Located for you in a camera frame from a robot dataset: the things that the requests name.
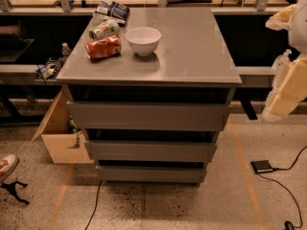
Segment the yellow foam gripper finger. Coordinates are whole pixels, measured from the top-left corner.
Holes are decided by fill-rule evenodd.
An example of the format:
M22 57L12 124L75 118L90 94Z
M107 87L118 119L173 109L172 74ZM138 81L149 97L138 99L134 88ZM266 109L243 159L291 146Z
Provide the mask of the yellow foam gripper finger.
M266 27L275 31L289 30L290 29L290 18L295 5L290 5L281 11L275 13L266 22Z
M274 78L262 117L268 122L280 121L289 116L307 98L307 58L300 57L288 65L283 80Z

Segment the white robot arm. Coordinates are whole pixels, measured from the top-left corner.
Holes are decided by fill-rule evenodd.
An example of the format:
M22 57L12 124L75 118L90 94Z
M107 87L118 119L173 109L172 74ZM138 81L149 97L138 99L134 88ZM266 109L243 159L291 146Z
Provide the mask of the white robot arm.
M275 31L287 30L289 45L299 51L290 61L287 49L272 64L274 79L262 117L268 122L280 121L291 114L307 98L307 0L277 12L266 22Z

